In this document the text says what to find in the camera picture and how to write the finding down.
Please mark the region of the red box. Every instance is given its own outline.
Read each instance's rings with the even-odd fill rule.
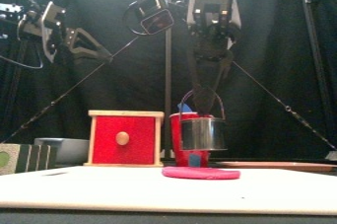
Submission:
[[[90,111],[88,163],[100,166],[162,166],[163,112]]]

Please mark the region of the blue object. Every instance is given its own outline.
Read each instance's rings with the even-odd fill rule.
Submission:
[[[184,104],[182,107],[182,103],[179,103],[178,107],[179,107],[179,111],[182,111],[182,112],[192,112],[192,109],[190,108],[190,106],[187,104]]]
[[[190,167],[202,167],[202,157],[195,154],[188,155],[188,166]]]

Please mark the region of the black backdrop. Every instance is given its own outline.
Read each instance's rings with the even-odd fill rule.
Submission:
[[[135,0],[71,0],[67,25],[84,28],[115,53],[134,35],[122,23]],[[23,0],[0,0],[23,4]],[[239,0],[243,35],[234,46],[235,60],[268,90],[337,144],[336,119],[336,52],[337,0],[312,4],[323,58],[327,96],[322,98],[303,0]],[[3,56],[39,64],[32,42],[0,39]],[[164,111],[167,77],[166,33],[142,37],[99,72],[70,93],[50,112],[8,142],[32,143],[36,137],[90,138],[88,110]],[[183,22],[175,20],[171,47],[171,113],[191,89],[186,58]],[[91,72],[100,62],[74,61],[63,51],[51,64],[43,58],[42,70],[28,70],[0,61],[0,121],[6,139],[20,125]],[[214,153],[223,158],[323,159],[331,150],[284,110],[243,71],[232,65],[218,93],[227,113],[230,150]],[[170,139],[164,138],[163,146]]]

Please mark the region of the metal pole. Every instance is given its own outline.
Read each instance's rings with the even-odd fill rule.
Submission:
[[[318,80],[319,80],[323,109],[324,109],[324,115],[326,115],[327,138],[336,139],[336,136],[335,136],[336,124],[335,124],[333,112],[332,112],[332,101],[330,97],[330,88],[328,88],[328,83],[327,83],[327,75],[324,72],[324,61],[323,61],[323,57],[320,53],[320,44],[319,44],[319,38],[318,38],[318,33],[316,33],[312,8],[311,8],[311,4],[307,4],[306,0],[302,0],[302,2],[303,2],[303,10],[304,10],[304,15],[306,15],[311,48],[312,48],[312,56],[314,56],[314,62],[315,62],[315,67],[316,67]]]
[[[167,42],[166,42],[166,159],[171,158],[171,126],[170,126],[170,115],[171,115],[171,29],[167,30]]]

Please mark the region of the table surface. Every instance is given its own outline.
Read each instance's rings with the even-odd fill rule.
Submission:
[[[219,181],[168,178],[163,168],[84,166],[6,175],[0,208],[337,216],[337,177],[238,170],[239,180]]]

